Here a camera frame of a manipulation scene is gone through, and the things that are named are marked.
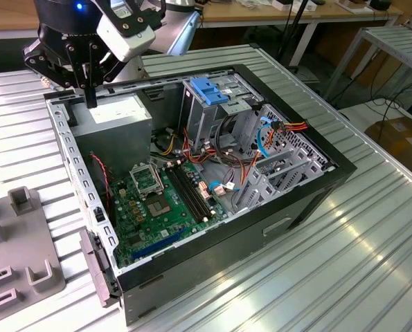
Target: gray plastic holder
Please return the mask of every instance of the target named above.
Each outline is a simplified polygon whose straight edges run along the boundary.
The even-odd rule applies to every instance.
[[[38,193],[10,190],[0,199],[0,320],[64,287]]]

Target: expansion slot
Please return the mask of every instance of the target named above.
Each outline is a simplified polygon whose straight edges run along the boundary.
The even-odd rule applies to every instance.
[[[155,251],[158,251],[166,246],[169,246],[170,244],[174,243],[175,241],[178,241],[181,238],[181,234],[185,231],[186,229],[179,230],[173,235],[170,235],[169,237],[166,237],[165,239],[162,239],[156,243],[151,244],[150,246],[141,249],[139,251],[136,251],[132,254],[132,259],[138,259],[140,257],[145,257],[148,254],[151,254]]]

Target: metal shelf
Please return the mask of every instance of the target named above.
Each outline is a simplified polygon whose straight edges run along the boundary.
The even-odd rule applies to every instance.
[[[359,68],[355,70],[353,76],[362,71],[362,68],[367,65],[373,53],[379,48],[395,59],[401,61],[409,68],[412,68],[412,30],[405,26],[384,26],[378,28],[361,28],[353,39],[349,49],[339,62],[337,69],[330,78],[328,88],[324,93],[324,98],[327,99],[333,92],[337,82],[345,71],[349,61],[357,52],[363,40],[367,40],[372,44],[367,55],[361,61]]]

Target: aluminum table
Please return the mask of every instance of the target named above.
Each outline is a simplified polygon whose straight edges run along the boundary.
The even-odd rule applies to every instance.
[[[251,46],[145,57],[150,75],[246,64],[358,170],[302,225],[158,308],[133,331],[412,331],[412,174],[270,56]],[[0,197],[36,188],[66,288],[0,331],[124,331],[100,306],[84,261],[84,220],[62,164],[43,89],[28,71],[0,74]]]
[[[339,62],[337,69],[332,74],[328,88],[324,93],[325,99],[330,96],[333,89],[337,86],[339,78],[345,71],[349,61],[355,55],[363,40],[370,42],[372,47],[370,47],[361,63],[355,69],[352,77],[355,77],[358,73],[362,72],[363,68],[367,65],[378,48],[408,66],[408,71],[403,75],[403,78],[400,80],[401,82],[404,82],[408,77],[408,74],[412,71],[412,30],[410,28],[407,28],[406,26],[361,28],[343,56],[343,59]]]

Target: green motherboard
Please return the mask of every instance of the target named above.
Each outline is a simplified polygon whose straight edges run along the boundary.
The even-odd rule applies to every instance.
[[[179,169],[182,170],[182,175],[189,176],[188,185],[200,193],[198,182],[201,179],[193,165],[184,163]],[[140,183],[154,184],[149,178],[149,172],[140,171],[139,174],[134,174],[134,178],[129,176],[111,184],[115,198],[114,228],[119,240],[116,249],[119,268],[128,266],[141,257],[151,255],[227,217],[223,207],[214,197],[210,197],[207,200],[201,198],[211,212],[210,217],[205,221],[195,218],[197,212],[191,210],[192,203],[189,205],[185,202],[190,197],[178,192],[180,186],[179,183],[172,183],[176,181],[173,175],[164,168],[158,169],[158,174],[163,192],[151,193],[145,198],[142,195],[140,197],[139,190],[144,189]]]

